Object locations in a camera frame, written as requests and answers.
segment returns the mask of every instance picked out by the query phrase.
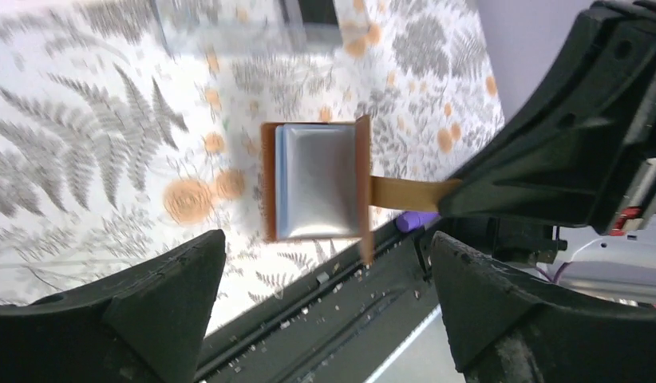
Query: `orange flower print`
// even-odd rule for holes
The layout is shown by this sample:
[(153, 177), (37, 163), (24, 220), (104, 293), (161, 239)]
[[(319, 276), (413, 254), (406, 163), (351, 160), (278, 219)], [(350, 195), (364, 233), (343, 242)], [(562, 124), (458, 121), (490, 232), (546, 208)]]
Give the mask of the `orange flower print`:
[(387, 74), (387, 86), (394, 86), (396, 84), (396, 72), (391, 70)]
[(218, 174), (211, 185), (211, 190), (220, 199), (238, 199), (246, 188), (246, 180), (240, 170), (226, 170)]
[(490, 97), (497, 95), (497, 84), (495, 83), (495, 78), (493, 76), (488, 76), (485, 79), (485, 89), (488, 91)]
[(382, 39), (382, 29), (377, 24), (371, 24), (366, 35), (366, 40), (371, 45), (377, 45)]
[(222, 104), (220, 104), (220, 93), (215, 89), (206, 89), (204, 92), (204, 97), (206, 102), (213, 108), (213, 110), (222, 110)]
[(366, 3), (364, 0), (354, 0), (354, 9), (358, 12), (365, 12), (366, 11)]
[(220, 134), (211, 132), (204, 137), (204, 150), (206, 153), (220, 154), (224, 152), (224, 149), (224, 138)]
[(455, 141), (462, 137), (462, 127), (459, 123), (453, 122), (452, 125), (450, 125), (450, 136)]
[(448, 132), (448, 129), (442, 128), (441, 130), (438, 131), (437, 141), (438, 141), (438, 148), (443, 153), (450, 153), (450, 151), (452, 150), (452, 137), (450, 136), (450, 132)]
[(178, 224), (193, 225), (211, 214), (213, 195), (202, 180), (175, 180), (164, 190), (164, 207)]
[(324, 106), (318, 111), (318, 120), (321, 122), (331, 122), (333, 120), (333, 109), (330, 106)]
[(220, 63), (215, 52), (206, 53), (206, 62), (208, 63), (208, 70), (210, 70), (211, 73), (219, 73)]
[(368, 44), (366, 38), (358, 38), (347, 45), (345, 45), (345, 52), (353, 58), (362, 58), (366, 55)]
[(236, 19), (239, 22), (248, 22), (248, 11), (244, 8), (236, 7)]

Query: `gray fern pattern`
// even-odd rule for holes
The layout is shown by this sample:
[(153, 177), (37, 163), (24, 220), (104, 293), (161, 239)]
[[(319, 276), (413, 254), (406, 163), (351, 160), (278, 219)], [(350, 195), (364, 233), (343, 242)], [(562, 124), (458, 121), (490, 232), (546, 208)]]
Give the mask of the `gray fern pattern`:
[(334, 86), (331, 68), (310, 57), (253, 57), (233, 63), (236, 85), (248, 93), (267, 93), (284, 118), (297, 117), (301, 99), (317, 96)]
[[(177, 3), (211, 22), (271, 16), (256, 0)], [(369, 114), (372, 172), (389, 177), (438, 180), (482, 148), (504, 119), (476, 1), (365, 3), (376, 25), (349, 49), (256, 57), (169, 57), (145, 0), (0, 16), (0, 305), (217, 228), (227, 262), (208, 331), (283, 300), (354, 241), (264, 242), (265, 120)], [(373, 209), (373, 224), (396, 214)]]
[[(81, 96), (90, 110), (20, 97), (0, 87), (0, 94), (9, 105), (59, 139), (50, 138), (39, 144), (38, 156), (34, 158), (30, 153), (34, 150), (30, 144), (38, 138), (34, 130), (0, 121), (0, 135), (15, 144), (25, 157), (0, 152), (0, 174), (21, 174), (20, 177), (11, 176), (11, 180), (0, 180), (2, 214), (12, 216), (14, 206), (41, 214), (34, 194), (35, 185), (46, 192), (51, 202), (65, 210), (59, 189), (62, 180), (77, 203), (89, 209), (89, 189), (96, 164), (101, 170), (107, 200), (113, 206), (117, 205), (117, 189), (124, 171), (137, 191), (145, 190), (149, 163), (158, 148), (166, 144), (177, 149), (172, 129), (188, 132), (188, 128), (183, 117), (168, 106), (156, 80), (152, 80), (152, 100), (148, 101), (123, 69), (117, 66), (116, 70), (124, 84), (126, 102), (96, 85), (50, 76), (55, 83)], [(41, 169), (27, 169), (30, 160), (40, 161), (38, 164), (47, 161), (48, 164), (41, 166), (47, 168), (43, 169), (45, 173), (36, 171)], [(18, 170), (15, 164), (23, 163), (28, 172), (15, 173)], [(11, 192), (20, 186), (23, 186), (20, 192)]]
[(83, 32), (68, 14), (50, 10), (43, 15), (24, 14), (0, 19), (0, 38), (6, 43), (13, 42), (17, 34), (33, 32), (50, 35), (41, 47), (49, 57), (72, 49), (102, 49), (129, 62), (118, 48), (110, 45), (104, 38)]
[(439, 20), (432, 15), (420, 16), (405, 26), (392, 43), (398, 66), (416, 76), (427, 73), (442, 78), (449, 71), (450, 58), (443, 50), (447, 37)]

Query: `black plastic bracket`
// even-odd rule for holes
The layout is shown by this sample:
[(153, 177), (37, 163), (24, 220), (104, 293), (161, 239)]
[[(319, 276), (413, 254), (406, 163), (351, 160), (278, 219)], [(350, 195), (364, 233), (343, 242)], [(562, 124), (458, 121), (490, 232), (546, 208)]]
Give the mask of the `black plastic bracket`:
[(209, 231), (96, 282), (0, 306), (0, 383), (192, 381), (225, 264)]
[(545, 282), (437, 232), (434, 283), (467, 382), (656, 383), (656, 310)]
[(526, 105), (454, 177), (446, 217), (602, 235), (644, 224), (656, 203), (656, 2), (582, 12)]
[[(287, 287), (283, 299), (269, 298), (263, 305), (275, 304), (276, 311), (267, 320), (269, 314), (258, 315), (259, 331), (240, 337), (221, 329), (207, 339), (236, 342), (222, 353), (227, 359), (213, 358), (197, 377), (208, 383), (363, 382), (438, 304), (429, 265), (421, 265), (429, 259), (432, 233), (381, 227), (372, 266), (362, 265), (353, 246)], [(319, 284), (321, 275), (327, 278)]]

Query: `fern leaf print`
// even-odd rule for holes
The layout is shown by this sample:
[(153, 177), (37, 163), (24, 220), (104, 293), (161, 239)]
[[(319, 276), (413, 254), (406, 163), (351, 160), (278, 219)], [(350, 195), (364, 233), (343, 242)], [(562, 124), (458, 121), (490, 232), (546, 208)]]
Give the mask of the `fern leaf print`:
[(456, 76), (476, 76), (488, 60), (483, 34), (475, 28), (474, 25), (464, 24), (455, 31), (455, 36), (451, 39), (451, 70)]
[(121, 76), (121, 80), (124, 82), (124, 87), (126, 88), (126, 99), (128, 100), (128, 105), (130, 105), (133, 120), (138, 124), (138, 127), (142, 128), (145, 132), (154, 130), (151, 124), (153, 120), (152, 109), (149, 107), (149, 103), (145, 100), (144, 95), (123, 69), (116, 65), (115, 69), (119, 73), (119, 76)]
[(267, 287), (271, 289), (282, 289), (287, 284), (287, 274), (263, 274), (259, 271), (255, 272), (255, 276), (258, 280), (264, 283)]
[(48, 101), (45, 103), (29, 101), (2, 87), (0, 87), (0, 94), (7, 103), (20, 113), (42, 124), (44, 128), (49, 129), (65, 143), (74, 144), (78, 141), (77, 127), (71, 121), (67, 121), (66, 113), (68, 109), (65, 105), (54, 105)]
[(154, 88), (152, 92), (152, 107), (154, 108), (154, 115), (156, 117), (156, 126), (166, 145), (177, 149), (178, 146), (173, 140), (173, 135), (171, 133), (172, 121), (175, 118), (176, 113), (173, 112), (168, 106), (168, 103), (166, 103), (164, 95), (161, 94), (161, 89), (159, 89), (156, 80), (152, 79), (152, 85)]
[(28, 177), (39, 186), (49, 197), (50, 201), (61, 211), (67, 211), (62, 202), (63, 182), (61, 177), (61, 165), (56, 160), (37, 164)]
[(0, 180), (0, 213), (6, 217), (12, 217), (15, 215), (16, 210), (16, 206), (6, 190), (6, 184)]
[(94, 159), (83, 145), (73, 146), (65, 153), (65, 168), (69, 190), (81, 207), (89, 209), (89, 187)]
[(109, 134), (98, 136), (94, 142), (93, 154), (100, 168), (107, 200), (117, 207), (117, 189), (128, 159), (126, 142)]
[(326, 255), (326, 252), (323, 250), (323, 247), (321, 246), (321, 243), (319, 241), (313, 241), (314, 242), (314, 247), (316, 248), (316, 256), (318, 258), (319, 263), (324, 263), (327, 261), (329, 258)]
[(250, 291), (248, 292), (248, 298), (251, 299), (255, 304), (259, 304), (265, 301), (265, 298), (263, 295), (260, 294), (253, 294)]
[(144, 96), (133, 84), (131, 78), (118, 66), (117, 72), (121, 76), (126, 88), (126, 97), (130, 105), (130, 115), (136, 125), (131, 132), (127, 132), (126, 140), (132, 148), (132, 157), (128, 163), (128, 177), (133, 187), (138, 191), (145, 190), (149, 162), (156, 154), (161, 143), (158, 130), (153, 126), (152, 110)]
[(35, 215), (44, 215), (39, 209), (39, 197), (34, 192), (34, 186), (24, 177), (13, 178), (10, 192), (15, 203)]
[(10, 42), (17, 33), (47, 30), (51, 26), (46, 18), (32, 14), (25, 14), (18, 18), (5, 18), (0, 22), (0, 38), (4, 42)]
[(279, 253), (279, 257), (291, 261), (298, 270), (309, 269), (312, 266), (312, 259), (307, 254), (300, 253)]
[(69, 48), (85, 48), (86, 40), (78, 36), (60, 36), (44, 44), (46, 54), (53, 57), (55, 53), (60, 53)]
[(88, 85), (62, 76), (49, 75), (51, 81), (74, 91), (93, 110), (99, 126), (106, 132), (132, 134), (128, 106), (117, 97), (111, 97), (107, 90)]
[(42, 162), (52, 156), (57, 156), (62, 147), (60, 140), (47, 136), (43, 132), (35, 132), (25, 125), (11, 124), (4, 120), (0, 120), (0, 136), (18, 147), (26, 158), (34, 160), (34, 162)]
[(187, 124), (184, 123), (184, 116), (182, 114), (172, 114), (170, 116), (171, 122), (182, 132), (189, 132)]

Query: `black plastic housing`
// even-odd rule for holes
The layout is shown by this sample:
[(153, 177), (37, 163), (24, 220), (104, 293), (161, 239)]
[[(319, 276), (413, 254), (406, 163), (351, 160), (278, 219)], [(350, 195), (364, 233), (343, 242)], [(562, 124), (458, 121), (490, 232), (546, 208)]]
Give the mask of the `black plastic housing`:
[(443, 232), (467, 243), (478, 251), (506, 263), (553, 263), (567, 241), (559, 237), (559, 227), (512, 219), (445, 219)]
[(628, 207), (644, 221), (654, 213), (655, 159), (656, 3), (596, 2), (525, 106), (455, 173), (464, 182), (438, 208), (609, 234)]
[(567, 290), (442, 232), (431, 256), (450, 351), (467, 382), (656, 383), (655, 309)]
[(225, 264), (209, 231), (29, 306), (0, 306), (0, 383), (192, 381)]

